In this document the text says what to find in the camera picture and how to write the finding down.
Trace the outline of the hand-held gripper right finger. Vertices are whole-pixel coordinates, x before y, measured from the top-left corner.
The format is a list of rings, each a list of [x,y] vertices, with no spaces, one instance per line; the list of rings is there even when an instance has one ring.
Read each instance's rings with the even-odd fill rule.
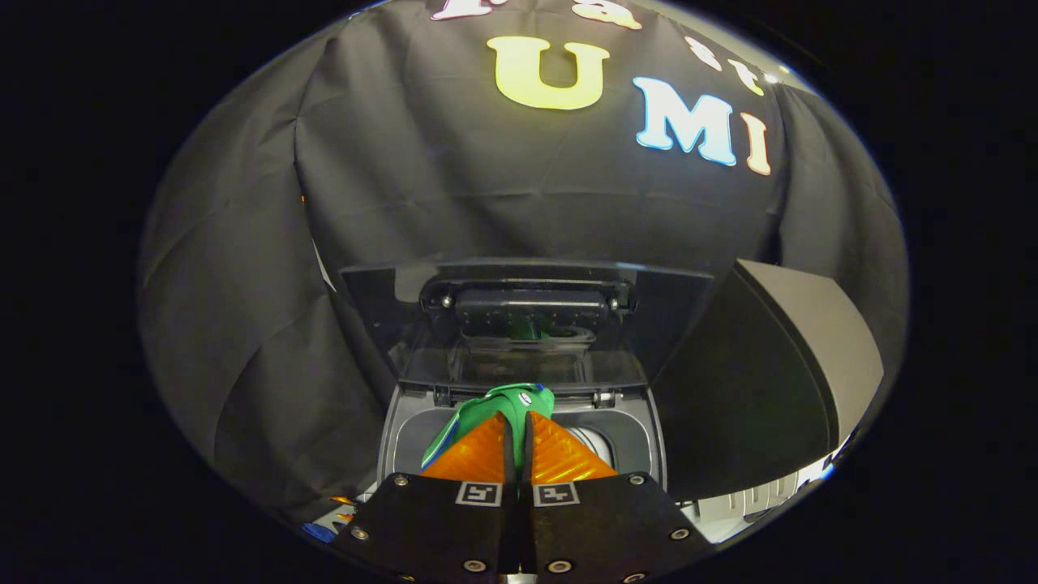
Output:
[[[616,472],[538,413],[525,421],[519,568],[538,583],[661,583],[716,552],[646,472]]]

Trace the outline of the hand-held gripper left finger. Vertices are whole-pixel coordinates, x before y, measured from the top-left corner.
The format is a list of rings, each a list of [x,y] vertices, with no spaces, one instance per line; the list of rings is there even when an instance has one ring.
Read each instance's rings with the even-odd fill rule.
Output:
[[[498,583],[521,571],[513,432],[496,413],[422,473],[375,489],[331,548],[399,583]]]

